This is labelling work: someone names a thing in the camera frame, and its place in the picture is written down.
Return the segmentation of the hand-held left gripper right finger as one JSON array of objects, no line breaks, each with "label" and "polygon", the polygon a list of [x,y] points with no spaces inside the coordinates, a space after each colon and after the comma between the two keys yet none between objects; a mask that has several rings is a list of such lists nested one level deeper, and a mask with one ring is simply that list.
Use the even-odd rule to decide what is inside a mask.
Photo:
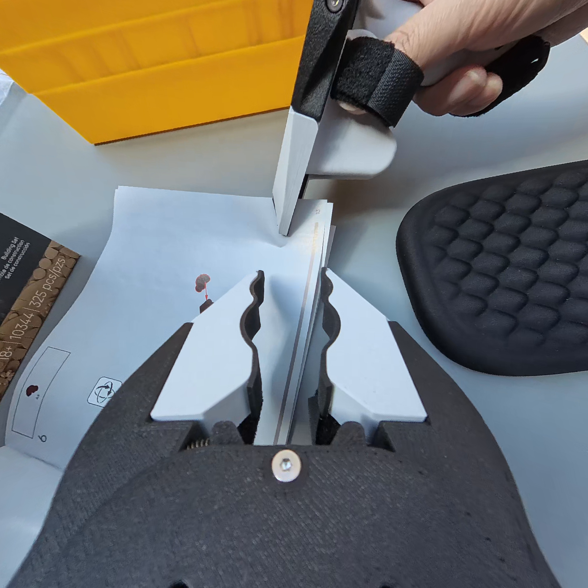
[{"label": "hand-held left gripper right finger", "polygon": [[318,361],[312,425],[426,420],[388,320],[327,268],[320,276],[311,359]]}]

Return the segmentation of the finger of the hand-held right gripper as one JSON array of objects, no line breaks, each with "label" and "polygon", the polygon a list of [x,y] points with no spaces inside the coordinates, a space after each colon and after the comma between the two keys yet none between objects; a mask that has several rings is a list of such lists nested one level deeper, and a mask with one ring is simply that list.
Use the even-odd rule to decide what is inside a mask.
[{"label": "finger of the hand-held right gripper", "polygon": [[283,236],[289,233],[317,134],[316,120],[289,108],[272,189],[277,229]]}]

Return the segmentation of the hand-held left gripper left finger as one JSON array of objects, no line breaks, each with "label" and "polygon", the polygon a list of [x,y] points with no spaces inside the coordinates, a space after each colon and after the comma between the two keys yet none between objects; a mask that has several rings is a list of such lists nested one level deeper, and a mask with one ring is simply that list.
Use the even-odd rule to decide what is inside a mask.
[{"label": "hand-held left gripper left finger", "polygon": [[261,328],[264,285],[262,270],[246,275],[192,321],[153,420],[191,420],[204,428],[259,420],[262,381],[253,339]]}]

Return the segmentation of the building instruction booklet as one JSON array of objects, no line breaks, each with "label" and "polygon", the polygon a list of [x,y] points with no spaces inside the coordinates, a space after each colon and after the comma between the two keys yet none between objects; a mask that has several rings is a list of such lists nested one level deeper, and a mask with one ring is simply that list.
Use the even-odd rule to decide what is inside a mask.
[{"label": "building instruction booklet", "polygon": [[299,200],[289,236],[264,197],[119,187],[111,235],[89,281],[20,376],[6,445],[64,469],[113,393],[184,323],[262,270],[263,407],[255,442],[290,437],[333,204]]}]

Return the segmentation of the person's right hand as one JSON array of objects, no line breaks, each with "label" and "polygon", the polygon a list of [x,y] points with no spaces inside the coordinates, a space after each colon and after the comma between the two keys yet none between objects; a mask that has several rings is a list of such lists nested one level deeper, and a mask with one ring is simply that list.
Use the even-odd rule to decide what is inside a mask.
[{"label": "person's right hand", "polygon": [[[587,1],[421,1],[423,8],[386,41],[421,70],[455,52],[483,52],[537,34],[555,46],[587,28]],[[452,71],[414,102],[433,116],[468,116],[500,96],[502,79],[480,65]]]}]

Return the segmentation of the black textured wrist pad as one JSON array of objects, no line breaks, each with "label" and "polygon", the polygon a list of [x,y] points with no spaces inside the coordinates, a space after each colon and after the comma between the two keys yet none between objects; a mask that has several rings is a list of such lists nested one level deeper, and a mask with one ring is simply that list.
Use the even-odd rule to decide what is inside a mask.
[{"label": "black textured wrist pad", "polygon": [[587,371],[587,161],[447,187],[396,238],[410,303],[450,360],[499,376]]}]

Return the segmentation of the yellow plastic bin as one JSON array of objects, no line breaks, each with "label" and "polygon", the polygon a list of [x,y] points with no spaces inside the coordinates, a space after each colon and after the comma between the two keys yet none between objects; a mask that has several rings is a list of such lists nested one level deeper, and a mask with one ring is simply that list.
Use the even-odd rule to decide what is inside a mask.
[{"label": "yellow plastic bin", "polygon": [[289,107],[312,1],[1,1],[1,69],[99,145]]}]

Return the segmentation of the black plant toy box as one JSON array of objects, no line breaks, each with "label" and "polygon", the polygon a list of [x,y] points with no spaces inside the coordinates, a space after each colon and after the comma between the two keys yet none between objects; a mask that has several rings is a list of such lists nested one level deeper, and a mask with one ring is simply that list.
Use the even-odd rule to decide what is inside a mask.
[{"label": "black plant toy box", "polygon": [[1,397],[79,254],[1,214]]}]

